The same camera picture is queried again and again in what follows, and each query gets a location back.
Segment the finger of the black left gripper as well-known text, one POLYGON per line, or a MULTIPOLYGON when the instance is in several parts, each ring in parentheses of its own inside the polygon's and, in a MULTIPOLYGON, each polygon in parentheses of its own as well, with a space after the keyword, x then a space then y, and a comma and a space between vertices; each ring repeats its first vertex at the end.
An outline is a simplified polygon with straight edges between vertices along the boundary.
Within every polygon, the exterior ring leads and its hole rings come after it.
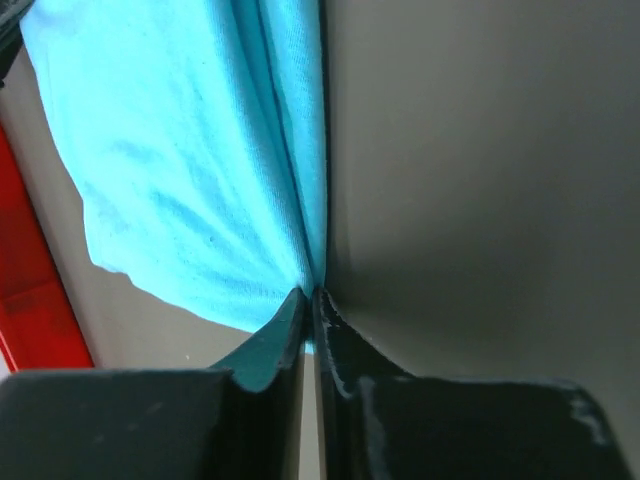
POLYGON ((0 73, 1 87, 22 48, 20 21, 30 9, 30 0, 0 1, 0 73))

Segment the light blue t shirt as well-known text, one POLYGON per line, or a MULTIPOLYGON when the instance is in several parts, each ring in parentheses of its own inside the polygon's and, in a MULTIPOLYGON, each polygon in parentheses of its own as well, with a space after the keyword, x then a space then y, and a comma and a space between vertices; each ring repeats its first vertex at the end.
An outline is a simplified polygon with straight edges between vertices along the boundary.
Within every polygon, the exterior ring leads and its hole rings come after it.
POLYGON ((326 272, 316 1, 37 1, 20 29, 88 255, 253 333, 326 272))

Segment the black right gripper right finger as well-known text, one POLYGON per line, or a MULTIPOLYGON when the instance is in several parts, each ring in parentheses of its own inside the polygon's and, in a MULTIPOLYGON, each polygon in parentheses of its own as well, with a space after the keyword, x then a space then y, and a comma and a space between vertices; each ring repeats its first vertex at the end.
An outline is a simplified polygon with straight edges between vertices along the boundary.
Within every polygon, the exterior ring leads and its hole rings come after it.
POLYGON ((628 479, 594 398, 558 381, 419 377, 312 300, 328 479, 628 479))

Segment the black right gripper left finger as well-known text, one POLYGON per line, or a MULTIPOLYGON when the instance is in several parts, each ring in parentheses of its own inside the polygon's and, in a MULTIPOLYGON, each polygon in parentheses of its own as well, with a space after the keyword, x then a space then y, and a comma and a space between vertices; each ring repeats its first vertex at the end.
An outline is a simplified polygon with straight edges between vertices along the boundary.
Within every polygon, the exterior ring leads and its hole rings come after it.
POLYGON ((30 370, 1 385, 5 479, 294 479, 306 298, 205 368, 30 370))

